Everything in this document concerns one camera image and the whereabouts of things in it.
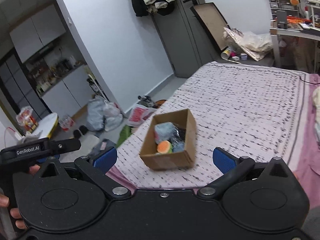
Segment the person's left hand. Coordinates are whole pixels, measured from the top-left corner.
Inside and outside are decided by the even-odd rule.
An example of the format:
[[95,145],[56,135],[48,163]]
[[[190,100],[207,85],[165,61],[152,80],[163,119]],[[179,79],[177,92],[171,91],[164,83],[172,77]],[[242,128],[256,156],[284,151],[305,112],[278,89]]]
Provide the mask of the person's left hand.
[[[29,168],[29,174],[35,175],[39,169],[40,169],[39,165],[31,166]],[[0,194],[0,197],[1,197],[1,199],[0,199],[1,208],[8,208],[9,204],[10,204],[9,198],[2,193]],[[10,210],[10,214],[11,214],[12,218],[16,219],[15,224],[18,229],[21,229],[21,230],[27,229],[27,226],[24,223],[24,221],[22,220],[22,216],[21,216],[20,211],[17,207],[12,208]]]

